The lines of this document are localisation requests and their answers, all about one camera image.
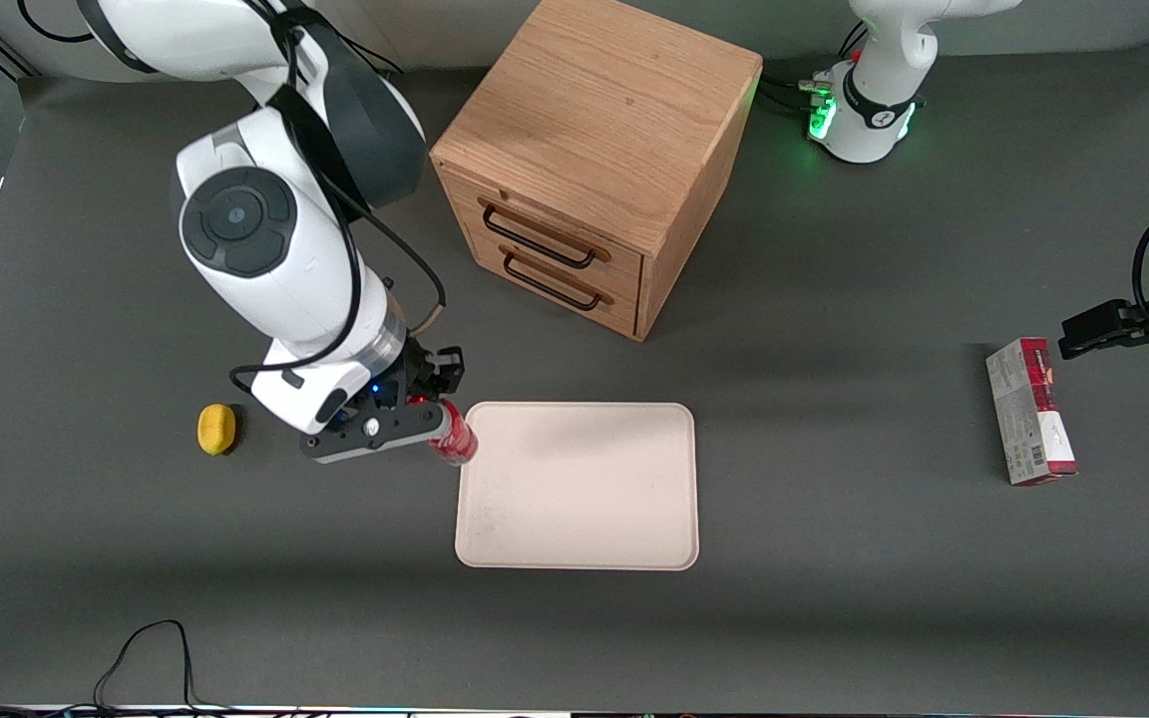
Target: yellow sponge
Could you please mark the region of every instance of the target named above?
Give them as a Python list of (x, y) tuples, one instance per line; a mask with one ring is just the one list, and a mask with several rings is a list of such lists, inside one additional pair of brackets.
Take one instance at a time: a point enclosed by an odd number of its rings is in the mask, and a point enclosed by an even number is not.
[(228, 404), (211, 404), (198, 414), (198, 446), (211, 456), (219, 456), (238, 435), (238, 417)]

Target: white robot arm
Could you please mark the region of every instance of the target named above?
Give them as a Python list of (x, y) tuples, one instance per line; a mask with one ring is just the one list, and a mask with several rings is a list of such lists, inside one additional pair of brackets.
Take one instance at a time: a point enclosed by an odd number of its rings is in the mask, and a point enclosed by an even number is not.
[(930, 23), (977, 18), (1016, 8), (1021, 0), (849, 0), (866, 23), (866, 45), (854, 63), (843, 59), (816, 72), (802, 90), (820, 94), (810, 138), (847, 162), (874, 162), (907, 134), (916, 92), (939, 57)]
[(179, 150), (172, 186), (188, 261), (272, 339), (233, 383), (299, 429), (301, 449), (323, 463), (418, 441), (470, 449), (471, 432), (442, 399), (464, 372), (460, 349), (419, 347), (348, 231), (363, 217), (409, 249), (370, 214), (415, 190), (427, 150), (396, 88), (300, 0), (79, 8), (128, 67), (233, 78), (263, 105)]

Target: wooden box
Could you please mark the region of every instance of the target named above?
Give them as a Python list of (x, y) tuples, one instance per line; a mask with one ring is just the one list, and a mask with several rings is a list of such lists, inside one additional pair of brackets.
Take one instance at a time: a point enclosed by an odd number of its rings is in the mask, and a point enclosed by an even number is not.
[(643, 340), (730, 180), (761, 57), (542, 0), (433, 146), (472, 257)]

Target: drawer handle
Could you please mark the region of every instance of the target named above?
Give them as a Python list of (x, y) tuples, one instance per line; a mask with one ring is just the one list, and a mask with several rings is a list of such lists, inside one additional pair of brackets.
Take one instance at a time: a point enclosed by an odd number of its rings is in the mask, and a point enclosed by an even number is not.
[(566, 257), (566, 255), (561, 254), (561, 252), (553, 252), (552, 249), (548, 249), (543, 245), (539, 245), (539, 242), (532, 239), (525, 239), (524, 237), (520, 237), (519, 233), (510, 231), (510, 229), (508, 227), (499, 226), (499, 224), (492, 223), (491, 222), (492, 216), (494, 216), (494, 206), (487, 204), (487, 210), (485, 210), (485, 213), (481, 214), (481, 222), (487, 225), (487, 229), (489, 231), (498, 233), (498, 236), (507, 237), (508, 239), (516, 241), (517, 245), (524, 246), (527, 249), (533, 249), (534, 252), (539, 252), (539, 254), (542, 254), (543, 257), (548, 257), (553, 262), (560, 262), (562, 264), (565, 264), (566, 268), (587, 269), (588, 265), (593, 263), (593, 258), (596, 258), (596, 252), (588, 249), (587, 256), (584, 257), (583, 260), (571, 260), (570, 257)]
[(507, 257), (502, 258), (502, 271), (508, 272), (508, 276), (515, 278), (515, 280), (525, 284), (525, 286), (532, 286), (534, 289), (542, 291), (543, 294), (552, 296), (557, 301), (562, 301), (565, 304), (573, 306), (580, 312), (592, 312), (596, 309), (596, 306), (601, 303), (601, 294), (593, 294), (593, 299), (589, 301), (579, 301), (573, 296), (565, 294), (565, 292), (553, 289), (553, 287), (547, 286), (547, 284), (534, 280), (534, 278), (527, 277), (524, 273), (518, 272), (516, 269), (511, 268), (511, 261), (516, 260), (517, 255), (514, 253), (508, 253)]

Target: red can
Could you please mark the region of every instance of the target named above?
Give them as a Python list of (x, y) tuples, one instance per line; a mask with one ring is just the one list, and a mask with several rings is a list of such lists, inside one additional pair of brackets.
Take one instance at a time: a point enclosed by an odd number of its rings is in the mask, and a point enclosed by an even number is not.
[(433, 447), (434, 453), (446, 460), (452, 466), (462, 466), (469, 463), (478, 453), (478, 435), (472, 432), (472, 427), (464, 420), (464, 415), (447, 400), (441, 404), (446, 412), (450, 415), (450, 430), (442, 438), (433, 438), (427, 445)]

